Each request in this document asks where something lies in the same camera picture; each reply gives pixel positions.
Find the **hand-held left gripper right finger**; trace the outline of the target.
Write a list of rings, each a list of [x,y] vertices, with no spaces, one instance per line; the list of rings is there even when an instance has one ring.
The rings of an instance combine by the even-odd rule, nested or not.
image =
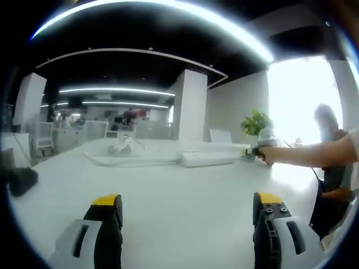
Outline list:
[[[319,236],[271,193],[254,193],[255,268],[315,268],[323,259]]]

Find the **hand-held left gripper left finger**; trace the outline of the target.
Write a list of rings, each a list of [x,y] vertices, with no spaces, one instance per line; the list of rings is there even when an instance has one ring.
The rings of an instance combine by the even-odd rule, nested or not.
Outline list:
[[[95,199],[82,219],[74,220],[56,240],[51,268],[121,268],[122,197]]]

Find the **person's right hand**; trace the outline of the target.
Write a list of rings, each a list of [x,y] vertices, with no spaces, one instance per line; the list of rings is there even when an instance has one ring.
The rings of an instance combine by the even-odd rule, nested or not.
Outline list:
[[[272,166],[275,163],[276,148],[272,146],[262,146],[259,148],[261,159],[267,165]]]

